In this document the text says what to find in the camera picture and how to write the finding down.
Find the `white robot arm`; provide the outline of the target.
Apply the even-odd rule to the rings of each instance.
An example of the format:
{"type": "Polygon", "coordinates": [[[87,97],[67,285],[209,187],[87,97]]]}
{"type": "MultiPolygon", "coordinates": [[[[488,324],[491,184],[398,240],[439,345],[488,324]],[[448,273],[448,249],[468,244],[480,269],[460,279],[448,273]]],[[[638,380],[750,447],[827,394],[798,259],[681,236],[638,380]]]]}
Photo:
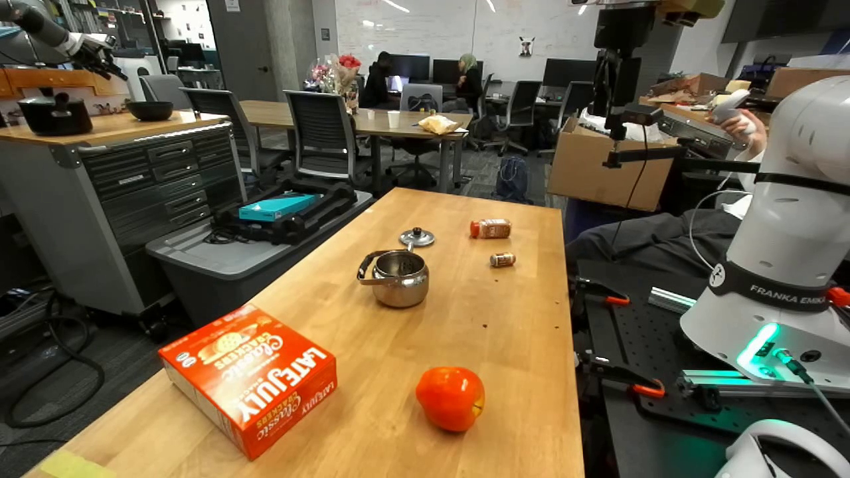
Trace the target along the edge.
{"type": "Polygon", "coordinates": [[[799,361],[843,390],[850,330],[828,287],[847,253],[850,79],[827,77],[776,107],[750,210],[681,330],[751,380],[795,382],[786,365],[799,361]]]}

